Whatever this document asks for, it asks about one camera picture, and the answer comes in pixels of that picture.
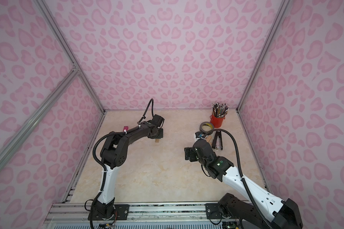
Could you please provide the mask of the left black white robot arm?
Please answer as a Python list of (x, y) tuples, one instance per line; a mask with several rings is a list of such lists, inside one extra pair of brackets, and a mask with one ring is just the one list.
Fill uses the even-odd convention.
[(92, 156), (102, 166), (102, 180), (90, 206), (89, 221), (116, 218), (114, 202), (118, 169), (127, 159), (128, 147), (144, 137), (163, 138), (163, 124), (164, 118), (154, 115), (152, 120), (139, 122), (136, 127), (123, 132), (112, 131), (95, 143)]

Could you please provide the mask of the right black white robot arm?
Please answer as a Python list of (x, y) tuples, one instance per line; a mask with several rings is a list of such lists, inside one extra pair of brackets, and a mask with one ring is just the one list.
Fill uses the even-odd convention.
[(218, 202), (222, 217), (243, 219), (261, 229), (303, 228), (297, 203), (290, 198), (284, 201), (260, 187), (233, 162), (217, 156), (206, 140), (197, 140), (184, 153), (185, 160), (199, 162), (211, 178), (230, 186), (246, 199), (242, 201), (233, 194), (225, 194)]

